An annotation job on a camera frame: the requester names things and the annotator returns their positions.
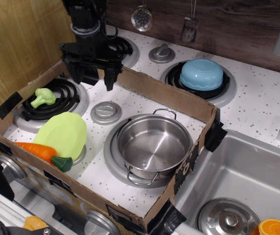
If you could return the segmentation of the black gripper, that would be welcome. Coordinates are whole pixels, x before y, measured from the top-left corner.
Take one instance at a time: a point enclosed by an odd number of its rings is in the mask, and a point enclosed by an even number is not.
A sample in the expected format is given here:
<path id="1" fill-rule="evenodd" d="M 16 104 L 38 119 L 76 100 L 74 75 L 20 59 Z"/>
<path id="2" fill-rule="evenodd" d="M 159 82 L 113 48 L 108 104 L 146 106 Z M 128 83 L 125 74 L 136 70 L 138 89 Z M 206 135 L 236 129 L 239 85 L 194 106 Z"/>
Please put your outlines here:
<path id="1" fill-rule="evenodd" d="M 119 73 L 123 71 L 122 56 L 118 51 L 111 49 L 108 44 L 117 37 L 106 34 L 105 21 L 73 21 L 70 25 L 75 36 L 75 42 L 59 45 L 63 53 L 67 69 L 72 79 L 80 84 L 89 84 L 88 73 L 90 67 L 83 61 L 94 67 L 105 69 L 104 82 L 107 91 L 113 89 Z"/>

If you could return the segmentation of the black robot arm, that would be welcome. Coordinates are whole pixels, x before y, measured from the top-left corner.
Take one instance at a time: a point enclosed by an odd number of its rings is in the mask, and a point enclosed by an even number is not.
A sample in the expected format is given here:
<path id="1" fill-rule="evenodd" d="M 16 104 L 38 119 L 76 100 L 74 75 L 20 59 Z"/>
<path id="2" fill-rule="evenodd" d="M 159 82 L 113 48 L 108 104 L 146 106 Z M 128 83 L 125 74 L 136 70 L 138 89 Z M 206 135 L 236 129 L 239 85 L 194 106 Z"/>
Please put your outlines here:
<path id="1" fill-rule="evenodd" d="M 72 79 L 81 83 L 87 75 L 104 71 L 104 83 L 108 91 L 113 89 L 118 74 L 123 71 L 122 55 L 109 47 L 117 35 L 106 34 L 105 0 L 64 0 L 63 5 L 71 17 L 74 43 L 60 44 L 62 60 Z"/>

